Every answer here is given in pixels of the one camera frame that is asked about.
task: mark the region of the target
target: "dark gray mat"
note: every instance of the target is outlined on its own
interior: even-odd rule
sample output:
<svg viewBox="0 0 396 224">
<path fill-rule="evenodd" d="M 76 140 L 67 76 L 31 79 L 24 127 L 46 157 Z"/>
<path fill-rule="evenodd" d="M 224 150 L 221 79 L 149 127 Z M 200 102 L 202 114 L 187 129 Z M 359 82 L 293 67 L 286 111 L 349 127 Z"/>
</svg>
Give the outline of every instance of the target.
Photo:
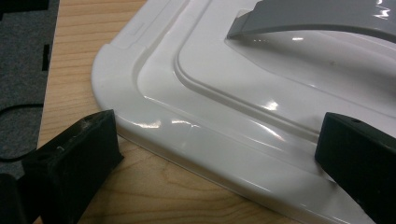
<svg viewBox="0 0 396 224">
<path fill-rule="evenodd" d="M 59 0 L 48 10 L 0 16 L 0 110 L 42 104 L 48 77 Z M 0 115 L 0 157 L 13 158 L 36 148 L 41 108 L 21 108 Z M 19 162 L 0 162 L 0 173 L 23 174 Z"/>
</svg>

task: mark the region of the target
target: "black block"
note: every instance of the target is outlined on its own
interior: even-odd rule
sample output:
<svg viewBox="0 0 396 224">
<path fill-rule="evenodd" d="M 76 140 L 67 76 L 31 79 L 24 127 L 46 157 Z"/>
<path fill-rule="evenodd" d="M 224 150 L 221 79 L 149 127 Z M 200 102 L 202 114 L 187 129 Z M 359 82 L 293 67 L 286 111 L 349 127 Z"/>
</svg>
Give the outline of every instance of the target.
<svg viewBox="0 0 396 224">
<path fill-rule="evenodd" d="M 0 13 L 47 10 L 50 0 L 0 0 Z"/>
<path fill-rule="evenodd" d="M 315 155 L 322 168 L 378 224 L 396 223 L 396 139 L 327 113 Z"/>
<path fill-rule="evenodd" d="M 27 224 L 17 180 L 6 174 L 0 174 L 0 222 Z"/>
<path fill-rule="evenodd" d="M 122 158 L 109 110 L 81 119 L 24 159 L 25 185 L 40 202 L 43 222 L 77 223 Z"/>
</svg>

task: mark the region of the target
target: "gray handle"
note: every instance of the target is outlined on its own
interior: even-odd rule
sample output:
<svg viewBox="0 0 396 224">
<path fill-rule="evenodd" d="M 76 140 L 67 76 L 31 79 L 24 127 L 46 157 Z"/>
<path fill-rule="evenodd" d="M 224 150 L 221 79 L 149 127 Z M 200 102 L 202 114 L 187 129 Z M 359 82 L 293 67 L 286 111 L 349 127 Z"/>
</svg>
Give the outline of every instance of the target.
<svg viewBox="0 0 396 224">
<path fill-rule="evenodd" d="M 295 30 L 370 35 L 396 43 L 395 0 L 263 0 L 235 19 L 228 37 Z"/>
</svg>

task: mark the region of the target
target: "wooden surface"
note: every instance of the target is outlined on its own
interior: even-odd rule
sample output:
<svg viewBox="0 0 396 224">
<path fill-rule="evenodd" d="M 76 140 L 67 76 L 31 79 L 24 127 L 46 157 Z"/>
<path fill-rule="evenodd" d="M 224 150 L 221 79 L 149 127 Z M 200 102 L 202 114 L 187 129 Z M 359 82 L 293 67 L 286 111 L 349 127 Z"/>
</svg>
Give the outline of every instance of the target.
<svg viewBox="0 0 396 224">
<path fill-rule="evenodd" d="M 93 58 L 144 2 L 61 0 L 40 146 L 99 111 L 90 80 Z M 80 223 L 297 223 L 122 139 L 120 151 L 124 161 Z"/>
</svg>

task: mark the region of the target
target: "light wood grain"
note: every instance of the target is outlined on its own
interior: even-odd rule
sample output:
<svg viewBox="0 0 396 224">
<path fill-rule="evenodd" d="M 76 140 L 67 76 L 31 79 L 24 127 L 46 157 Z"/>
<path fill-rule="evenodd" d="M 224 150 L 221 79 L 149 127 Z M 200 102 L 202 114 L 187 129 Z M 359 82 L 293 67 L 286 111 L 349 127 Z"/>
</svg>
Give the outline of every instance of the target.
<svg viewBox="0 0 396 224">
<path fill-rule="evenodd" d="M 61 0 L 40 146 L 99 111 L 91 88 L 94 56 L 144 3 Z M 124 161 L 80 223 L 297 223 L 128 141 L 120 139 L 120 151 Z"/>
</svg>

